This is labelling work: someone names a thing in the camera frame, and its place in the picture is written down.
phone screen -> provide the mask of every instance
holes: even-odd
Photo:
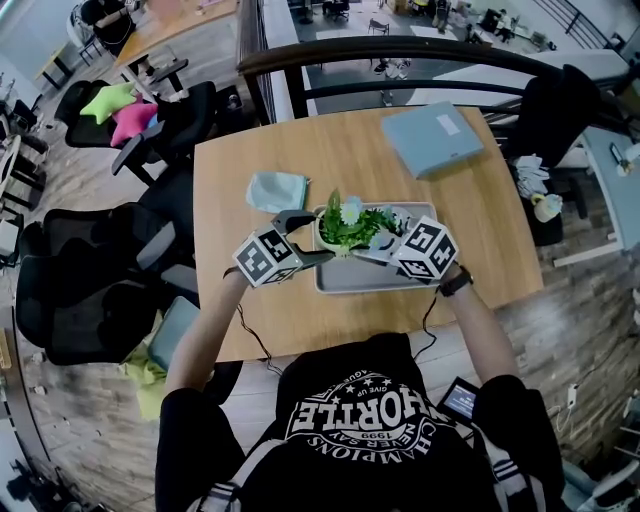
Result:
[[[471,419],[473,413],[473,403],[475,402],[475,399],[475,393],[464,389],[462,386],[456,384],[447,396],[444,404],[454,411]]]

light blue cloth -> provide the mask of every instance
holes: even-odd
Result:
[[[302,210],[307,178],[284,172],[256,172],[247,187],[247,203],[267,213]]]

light blue folder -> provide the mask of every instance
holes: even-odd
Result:
[[[449,102],[385,117],[382,130],[416,178],[484,149],[469,123]]]

black cable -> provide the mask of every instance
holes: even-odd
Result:
[[[433,347],[433,345],[435,345],[436,341],[438,341],[438,337],[433,334],[432,332],[429,332],[429,329],[427,329],[427,317],[429,316],[429,313],[431,313],[431,310],[433,309],[433,306],[436,305],[436,300],[438,299],[438,291],[440,291],[440,287],[438,286],[436,288],[436,293],[433,296],[433,301],[431,302],[431,305],[429,306],[429,309],[427,309],[427,312],[424,314],[424,316],[422,317],[422,330],[424,332],[427,333],[427,335],[431,336],[431,343],[429,343],[426,347],[422,347],[418,353],[413,356],[413,360],[417,361],[418,360],[418,356],[420,354],[422,354],[425,350]]]
[[[272,371],[273,373],[275,373],[279,377],[282,377],[282,370],[280,368],[278,368],[277,366],[273,365],[272,362],[271,362],[271,360],[272,360],[271,352],[269,352],[267,350],[267,347],[264,346],[264,343],[262,343],[262,340],[260,339],[260,336],[258,336],[256,331],[254,331],[251,327],[249,327],[246,324],[246,322],[244,321],[244,310],[242,309],[242,305],[238,304],[238,308],[237,309],[238,309],[238,313],[240,314],[240,324],[242,324],[242,328],[245,331],[247,331],[249,334],[251,334],[257,340],[258,344],[260,345],[260,348],[262,348],[262,351],[267,356],[267,359],[266,359],[267,370]]]

metal handrail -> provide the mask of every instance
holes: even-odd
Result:
[[[392,89],[459,89],[493,92],[509,95],[510,98],[496,105],[479,106],[484,113],[499,114],[495,122],[512,118],[519,113],[520,98],[523,89],[503,85],[462,82],[449,80],[385,80],[360,83],[347,83],[327,87],[307,89],[304,84],[302,69],[305,66],[325,64],[349,60],[373,60],[379,58],[422,58],[484,64],[493,67],[518,71],[527,75],[559,79],[563,71],[555,66],[529,57],[511,52],[470,45],[459,41],[431,39],[416,36],[359,36],[348,38],[309,41],[289,46],[274,48],[261,53],[249,55],[238,65],[238,71],[245,78],[252,92],[258,116],[262,124],[270,124],[271,120],[260,115],[259,104],[262,98],[254,95],[257,91],[258,77],[278,71],[284,71],[293,116],[307,117],[307,101],[340,94],[352,94],[375,90]],[[597,83],[601,88],[615,84],[616,80],[607,79]],[[597,123],[616,131],[625,130],[616,119],[599,116]]]
[[[512,52],[460,41],[417,36],[356,36],[281,46],[249,55],[238,64],[238,72],[242,75],[259,75],[296,66],[383,57],[486,64],[550,78],[560,74],[560,70],[550,64]]]
[[[612,48],[611,42],[569,0],[535,0],[582,48]]]
[[[237,62],[241,63],[249,56],[269,48],[264,27],[263,0],[240,0],[238,7],[238,46]],[[271,77],[262,75],[250,85],[257,90],[250,91],[251,96],[260,94],[263,101],[256,108],[263,119],[276,121],[275,103]]]

